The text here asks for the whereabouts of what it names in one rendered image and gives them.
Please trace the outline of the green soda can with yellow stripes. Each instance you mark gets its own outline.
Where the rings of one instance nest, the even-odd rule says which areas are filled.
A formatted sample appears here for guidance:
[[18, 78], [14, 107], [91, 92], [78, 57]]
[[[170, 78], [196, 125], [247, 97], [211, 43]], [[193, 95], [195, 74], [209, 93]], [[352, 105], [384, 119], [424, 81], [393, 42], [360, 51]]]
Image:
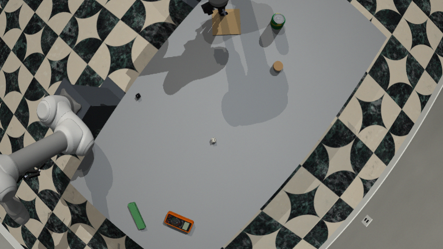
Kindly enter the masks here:
[[272, 16], [271, 27], [275, 30], [279, 30], [283, 27], [285, 21], [286, 19], [282, 14], [276, 13]]

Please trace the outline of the tan cylinder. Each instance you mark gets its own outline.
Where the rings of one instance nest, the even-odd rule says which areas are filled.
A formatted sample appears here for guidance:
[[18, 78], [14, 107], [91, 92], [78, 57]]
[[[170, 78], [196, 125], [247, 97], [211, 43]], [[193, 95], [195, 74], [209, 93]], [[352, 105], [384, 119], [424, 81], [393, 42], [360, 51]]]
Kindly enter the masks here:
[[281, 69], [283, 69], [283, 64], [280, 61], [276, 61], [273, 64], [273, 69], [276, 71], [280, 71]]

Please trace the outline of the tan square mat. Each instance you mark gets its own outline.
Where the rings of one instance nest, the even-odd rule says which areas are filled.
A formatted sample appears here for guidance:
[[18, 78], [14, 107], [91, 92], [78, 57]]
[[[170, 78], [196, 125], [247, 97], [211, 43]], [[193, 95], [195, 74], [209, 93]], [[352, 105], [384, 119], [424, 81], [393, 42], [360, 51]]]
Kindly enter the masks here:
[[220, 16], [218, 9], [212, 14], [212, 35], [240, 35], [241, 21], [239, 9], [225, 9], [228, 15]]

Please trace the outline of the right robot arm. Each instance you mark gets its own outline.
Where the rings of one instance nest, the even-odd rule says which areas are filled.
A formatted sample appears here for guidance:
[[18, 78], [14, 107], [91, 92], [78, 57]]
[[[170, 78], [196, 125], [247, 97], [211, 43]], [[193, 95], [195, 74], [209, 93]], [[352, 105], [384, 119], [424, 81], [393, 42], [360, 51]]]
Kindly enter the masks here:
[[16, 223], [25, 225], [30, 219], [24, 204], [14, 196], [19, 176], [61, 152], [86, 156], [92, 150], [93, 135], [77, 116], [81, 108], [64, 88], [60, 96], [44, 97], [37, 106], [37, 117], [54, 133], [10, 155], [0, 154], [0, 204]]

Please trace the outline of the orange digital multimeter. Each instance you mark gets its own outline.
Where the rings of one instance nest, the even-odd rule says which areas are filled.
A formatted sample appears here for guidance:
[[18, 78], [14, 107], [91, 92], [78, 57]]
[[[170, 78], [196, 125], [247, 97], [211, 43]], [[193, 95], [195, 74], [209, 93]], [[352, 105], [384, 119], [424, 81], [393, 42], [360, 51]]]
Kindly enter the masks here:
[[164, 222], [172, 227], [178, 228], [184, 232], [189, 233], [194, 221], [186, 217], [178, 215], [172, 211], [169, 211], [166, 215]]

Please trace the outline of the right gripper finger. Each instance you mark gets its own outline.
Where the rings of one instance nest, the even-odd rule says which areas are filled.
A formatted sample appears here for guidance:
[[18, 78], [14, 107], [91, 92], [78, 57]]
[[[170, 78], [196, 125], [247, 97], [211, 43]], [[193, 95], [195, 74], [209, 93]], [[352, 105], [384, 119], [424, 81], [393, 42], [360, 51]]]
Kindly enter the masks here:
[[25, 175], [26, 180], [29, 180], [30, 178], [34, 178], [34, 177], [40, 176], [40, 172], [41, 172], [40, 170], [41, 170], [45, 165], [46, 165], [46, 163], [44, 162], [44, 163], [43, 163], [38, 169], [31, 169], [30, 171], [28, 171], [27, 174], [28, 174], [28, 173], [33, 173], [33, 174], [28, 175], [28, 176]]

